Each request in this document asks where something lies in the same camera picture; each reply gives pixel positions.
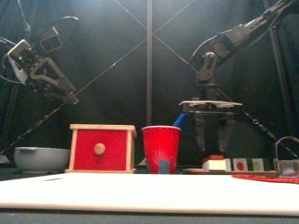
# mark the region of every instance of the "metal rod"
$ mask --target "metal rod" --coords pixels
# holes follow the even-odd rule
[[[147,0],[147,96],[145,96],[145,125],[152,125],[152,0]]]
[[[268,0],[263,0],[265,9],[269,8],[271,4]],[[285,122],[287,122],[287,128],[289,130],[289,134],[292,136],[296,135],[296,127],[295,127],[295,112],[292,109],[292,103],[291,103],[291,97],[289,97],[289,90],[285,80],[285,70],[283,66],[283,57],[280,53],[280,45],[277,40],[277,34],[276,34],[276,27],[273,26],[272,29],[268,30],[269,38],[271,38],[271,44],[273,49],[273,56],[275,56],[275,68],[277,72],[277,79],[280,83],[281,88],[281,96],[283,96],[283,104],[284,104],[284,113],[285,113]]]

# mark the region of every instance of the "red wooden box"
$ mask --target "red wooden box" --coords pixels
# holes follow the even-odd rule
[[[133,172],[136,129],[131,125],[72,124],[65,172]]]

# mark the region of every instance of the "table surface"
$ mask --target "table surface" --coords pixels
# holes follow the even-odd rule
[[[2,209],[299,216],[299,185],[229,175],[63,173],[0,189]]]

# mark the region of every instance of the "white bowl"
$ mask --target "white bowl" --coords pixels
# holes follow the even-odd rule
[[[56,148],[17,147],[14,165],[24,173],[63,172],[69,162],[71,151]]]

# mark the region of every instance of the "black curtain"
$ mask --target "black curtain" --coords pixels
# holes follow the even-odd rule
[[[264,1],[237,0],[153,0],[152,28],[152,125],[172,125],[181,113],[179,103],[199,95],[189,62],[201,42],[217,32],[255,19],[264,11]],[[144,157],[141,128],[145,126],[147,88],[147,1],[145,0],[22,0],[22,11],[31,32],[25,33],[17,1],[0,3],[0,36],[14,43],[28,39],[39,45],[43,31],[56,26],[60,49],[40,51],[52,57],[79,91],[79,104],[64,105],[45,119],[41,126],[25,135],[14,146],[71,147],[72,123],[135,125],[135,163]],[[57,21],[79,18],[77,32],[71,35],[73,23]],[[297,121],[297,14],[279,25],[279,51],[283,53],[288,79],[293,120]],[[1,75],[13,77],[1,68]],[[276,58],[268,35],[232,57],[216,70],[220,90],[257,119],[276,137],[293,135],[289,131],[284,97],[276,71]],[[24,85],[0,80],[2,131],[5,148],[56,108]],[[181,128],[179,165],[199,165],[204,153],[195,141],[193,122]],[[227,156],[229,158],[272,158],[273,140],[244,115],[237,117]]]

